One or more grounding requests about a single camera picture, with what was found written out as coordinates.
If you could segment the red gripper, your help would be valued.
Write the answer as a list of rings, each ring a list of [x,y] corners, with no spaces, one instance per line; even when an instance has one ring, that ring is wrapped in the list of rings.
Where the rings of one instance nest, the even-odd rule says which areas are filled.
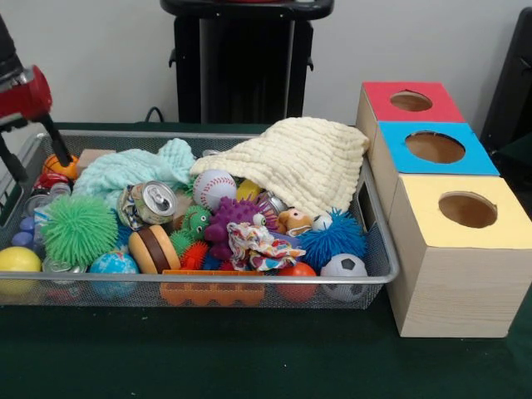
[[[63,167],[72,162],[70,151],[49,115],[52,94],[41,69],[32,65],[1,82],[1,133],[20,129],[27,121],[39,121],[52,139],[52,149]],[[16,182],[25,182],[27,172],[1,136],[1,159]]]

